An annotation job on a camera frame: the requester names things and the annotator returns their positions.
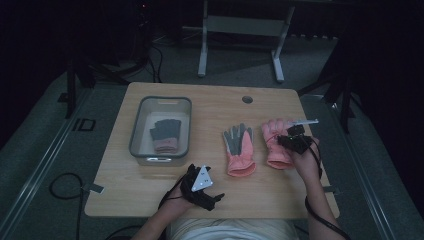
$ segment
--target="pink glove with gray fingertips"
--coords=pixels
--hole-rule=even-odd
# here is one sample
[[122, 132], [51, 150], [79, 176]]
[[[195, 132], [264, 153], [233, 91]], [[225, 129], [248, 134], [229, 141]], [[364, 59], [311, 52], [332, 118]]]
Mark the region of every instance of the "pink glove with gray fingertips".
[[293, 168], [293, 162], [287, 150], [278, 144], [277, 136], [287, 136], [287, 129], [291, 125], [282, 118], [271, 119], [267, 123], [262, 123], [262, 134], [268, 147], [267, 164], [276, 169]]

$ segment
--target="gray carpet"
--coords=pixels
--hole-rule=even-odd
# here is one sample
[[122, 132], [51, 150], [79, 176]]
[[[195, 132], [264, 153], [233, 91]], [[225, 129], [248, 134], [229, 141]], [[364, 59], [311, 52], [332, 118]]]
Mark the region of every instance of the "gray carpet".
[[[200, 56], [199, 39], [196, 35], [182, 45], [174, 45], [166, 38], [156, 41], [163, 62], [160, 77], [166, 83], [205, 84], [247, 87], [289, 88], [298, 90], [314, 82], [325, 64], [336, 41], [325, 39], [289, 38], [282, 53], [286, 81], [277, 83], [273, 75], [270, 53], [264, 47], [258, 49], [223, 46], [211, 42], [207, 75], [197, 77]], [[160, 53], [151, 50], [156, 70]], [[130, 81], [152, 81], [152, 69], [147, 66], [137, 74], [126, 76]], [[78, 199], [59, 200], [49, 193], [49, 184], [65, 172], [78, 174], [84, 183], [93, 181], [112, 130], [125, 87], [111, 82], [99, 81], [92, 90], [78, 89], [79, 108], [73, 119], [64, 120], [66, 106], [57, 98], [65, 91], [64, 76], [57, 79], [46, 91], [24, 124], [0, 153], [0, 233], [8, 233], [1, 239], [75, 239]], [[356, 118], [349, 120], [350, 134], [341, 131], [338, 111], [320, 100], [326, 86], [301, 98], [305, 114], [318, 118], [312, 132], [321, 140], [323, 164], [330, 182], [338, 189], [336, 200], [341, 216], [339, 222], [352, 239], [422, 239], [424, 225], [409, 199], [384, 145], [372, 124], [360, 110], [352, 106]], [[95, 119], [94, 131], [73, 131], [76, 119]], [[36, 167], [45, 160], [50, 144], [57, 140], [58, 132], [66, 137], [54, 152], [45, 177], [36, 186], [33, 199], [17, 214], [10, 229], [6, 218], [19, 193]], [[372, 188], [367, 192], [367, 183]], [[78, 182], [65, 177], [55, 184], [58, 193], [78, 194]], [[375, 216], [375, 203], [382, 215]], [[105, 239], [122, 227], [141, 225], [145, 219], [138, 218], [90, 218], [82, 213], [81, 239]], [[306, 229], [304, 220], [294, 221]], [[301, 239], [308, 237], [299, 232]]]

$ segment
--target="person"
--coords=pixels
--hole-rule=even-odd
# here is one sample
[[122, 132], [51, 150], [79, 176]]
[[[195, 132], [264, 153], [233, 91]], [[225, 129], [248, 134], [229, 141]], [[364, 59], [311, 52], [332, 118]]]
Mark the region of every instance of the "person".
[[[320, 182], [319, 166], [315, 156], [319, 156], [319, 140], [314, 138], [310, 150], [302, 155], [288, 151], [294, 166], [302, 178], [307, 193], [309, 206], [321, 218], [338, 227], [330, 206], [325, 197]], [[167, 229], [167, 239], [298, 239], [293, 225], [280, 220], [265, 220], [252, 222], [249, 219], [239, 220], [208, 220], [208, 219], [179, 219], [194, 205], [181, 197], [179, 187], [169, 195], [160, 209], [131, 238], [132, 240], [157, 240]], [[328, 228], [310, 213], [308, 214], [310, 239], [338, 240], [345, 239], [342, 235]]]

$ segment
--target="person's right hand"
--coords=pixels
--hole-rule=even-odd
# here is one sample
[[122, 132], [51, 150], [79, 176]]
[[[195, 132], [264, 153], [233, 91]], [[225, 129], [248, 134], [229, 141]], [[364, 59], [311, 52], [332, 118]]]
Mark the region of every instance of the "person's right hand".
[[[316, 144], [312, 143], [311, 149], [314, 151], [315, 155], [319, 157], [317, 146], [319, 144], [319, 140], [314, 137], [312, 137], [312, 139]], [[306, 150], [302, 155], [295, 151], [288, 150], [287, 152], [291, 156], [297, 172], [306, 184], [310, 183], [311, 181], [315, 182], [320, 180], [318, 164], [310, 149]]]

